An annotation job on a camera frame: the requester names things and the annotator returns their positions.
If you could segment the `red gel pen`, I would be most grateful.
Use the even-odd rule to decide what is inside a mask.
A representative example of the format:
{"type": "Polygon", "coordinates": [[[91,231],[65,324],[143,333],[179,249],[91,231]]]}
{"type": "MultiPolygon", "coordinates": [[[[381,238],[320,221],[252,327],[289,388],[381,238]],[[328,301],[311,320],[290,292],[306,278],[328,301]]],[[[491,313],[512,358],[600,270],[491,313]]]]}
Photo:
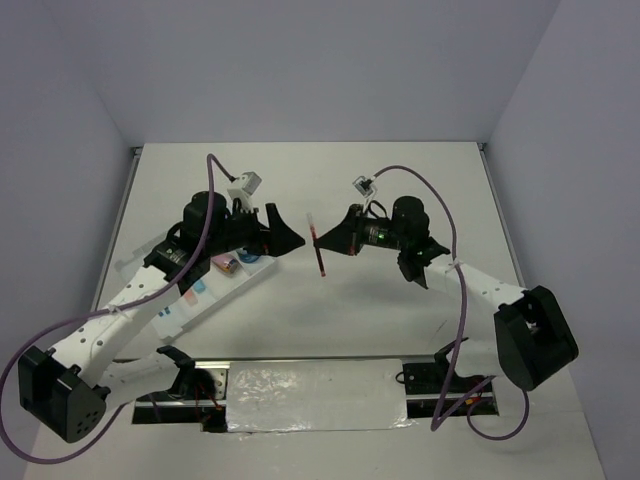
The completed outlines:
{"type": "Polygon", "coordinates": [[[312,246],[314,248],[314,252],[315,252],[315,256],[316,256],[316,260],[318,263],[318,268],[319,268],[319,272],[322,278],[326,278],[326,269],[325,269],[325,264],[322,258],[322,254],[320,251],[320,248],[317,246],[316,242],[317,242],[317,232],[316,232],[316,228],[315,228],[315,223],[314,223],[314,219],[313,216],[311,214],[311,212],[307,212],[306,213],[306,218],[307,218],[307,222],[309,225],[309,230],[310,230],[310,234],[311,234],[311,240],[312,240],[312,246]]]}

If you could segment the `blue round splash-lid container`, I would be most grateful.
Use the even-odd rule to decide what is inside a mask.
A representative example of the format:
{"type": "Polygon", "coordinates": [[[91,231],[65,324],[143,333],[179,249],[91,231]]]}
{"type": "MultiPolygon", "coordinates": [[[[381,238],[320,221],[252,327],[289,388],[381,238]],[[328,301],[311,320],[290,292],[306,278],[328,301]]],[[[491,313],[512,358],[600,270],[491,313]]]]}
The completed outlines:
{"type": "Polygon", "coordinates": [[[238,259],[245,264],[253,264],[261,259],[260,255],[254,255],[246,252],[238,252],[237,256],[238,256],[238,259]]]}

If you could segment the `pink sticky notes tube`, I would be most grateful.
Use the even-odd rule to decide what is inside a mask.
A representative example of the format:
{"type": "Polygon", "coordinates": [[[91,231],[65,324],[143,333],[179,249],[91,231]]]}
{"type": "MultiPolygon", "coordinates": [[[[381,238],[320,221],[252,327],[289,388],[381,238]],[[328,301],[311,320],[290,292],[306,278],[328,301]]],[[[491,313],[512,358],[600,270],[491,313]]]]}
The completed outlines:
{"type": "Polygon", "coordinates": [[[239,269],[238,260],[231,254],[220,254],[211,258],[211,264],[221,273],[232,276],[239,269]]]}

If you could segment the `yellow pink highlighter pen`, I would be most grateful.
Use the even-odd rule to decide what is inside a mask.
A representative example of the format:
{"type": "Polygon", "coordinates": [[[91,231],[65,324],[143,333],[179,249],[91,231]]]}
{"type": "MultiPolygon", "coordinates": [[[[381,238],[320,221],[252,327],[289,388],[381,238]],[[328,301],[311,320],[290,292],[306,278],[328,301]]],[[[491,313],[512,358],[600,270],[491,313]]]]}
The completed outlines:
{"type": "Polygon", "coordinates": [[[184,294],[184,299],[189,306],[194,306],[198,304],[197,296],[191,291],[187,291],[184,294]]]}

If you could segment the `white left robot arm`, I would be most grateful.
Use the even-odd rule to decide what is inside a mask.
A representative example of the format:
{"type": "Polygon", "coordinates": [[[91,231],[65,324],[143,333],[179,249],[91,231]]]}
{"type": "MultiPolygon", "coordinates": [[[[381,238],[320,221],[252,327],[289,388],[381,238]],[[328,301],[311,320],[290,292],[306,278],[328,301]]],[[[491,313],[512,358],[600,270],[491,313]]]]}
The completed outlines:
{"type": "Polygon", "coordinates": [[[273,203],[268,222],[219,193],[195,194],[183,218],[144,258],[133,279],[101,313],[48,350],[29,347],[18,360],[21,406],[61,439],[84,439],[111,408],[148,393],[175,399],[196,385],[195,361],[173,346],[139,360],[118,363],[119,352],[159,313],[210,270],[213,256],[244,249],[279,257],[302,246],[302,236],[273,203]]]}

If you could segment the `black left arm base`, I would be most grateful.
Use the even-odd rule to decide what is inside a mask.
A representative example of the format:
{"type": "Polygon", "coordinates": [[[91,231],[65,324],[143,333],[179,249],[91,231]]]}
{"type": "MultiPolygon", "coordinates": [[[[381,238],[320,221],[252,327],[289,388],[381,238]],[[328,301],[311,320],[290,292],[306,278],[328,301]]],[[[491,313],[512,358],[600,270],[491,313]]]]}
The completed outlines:
{"type": "Polygon", "coordinates": [[[228,367],[198,363],[174,346],[157,352],[167,356],[180,368],[168,390],[139,397],[134,404],[133,425],[192,425],[206,433],[228,431],[228,367]]]}

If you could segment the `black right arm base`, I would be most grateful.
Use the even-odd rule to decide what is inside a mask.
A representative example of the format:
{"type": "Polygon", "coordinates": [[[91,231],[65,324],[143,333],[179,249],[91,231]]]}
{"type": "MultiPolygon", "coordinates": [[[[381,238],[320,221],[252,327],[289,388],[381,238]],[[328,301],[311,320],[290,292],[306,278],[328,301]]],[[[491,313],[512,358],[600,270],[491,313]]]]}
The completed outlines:
{"type": "MultiPolygon", "coordinates": [[[[432,418],[449,369],[449,356],[454,348],[451,342],[437,351],[427,362],[409,362],[395,376],[397,383],[404,386],[407,416],[409,419],[432,418]]],[[[449,409],[459,398],[484,380],[481,375],[462,377],[453,374],[442,411],[449,409]]],[[[472,415],[497,415],[498,409],[493,398],[493,387],[488,384],[466,400],[453,416],[465,416],[474,406],[472,415]]]]}

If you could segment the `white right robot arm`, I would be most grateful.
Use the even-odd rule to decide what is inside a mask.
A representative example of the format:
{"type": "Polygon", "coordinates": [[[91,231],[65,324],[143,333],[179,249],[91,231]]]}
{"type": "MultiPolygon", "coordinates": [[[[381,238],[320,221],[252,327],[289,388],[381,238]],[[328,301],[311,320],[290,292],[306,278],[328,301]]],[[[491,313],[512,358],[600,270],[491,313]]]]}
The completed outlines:
{"type": "Polygon", "coordinates": [[[365,246],[395,250],[406,281],[456,300],[475,301],[493,322],[502,372],[525,391],[536,389],[578,357],[578,344],[549,289],[510,285],[455,259],[429,227],[423,202],[413,196],[398,198],[389,218],[370,217],[362,205],[353,204],[314,246],[349,256],[365,246]]]}

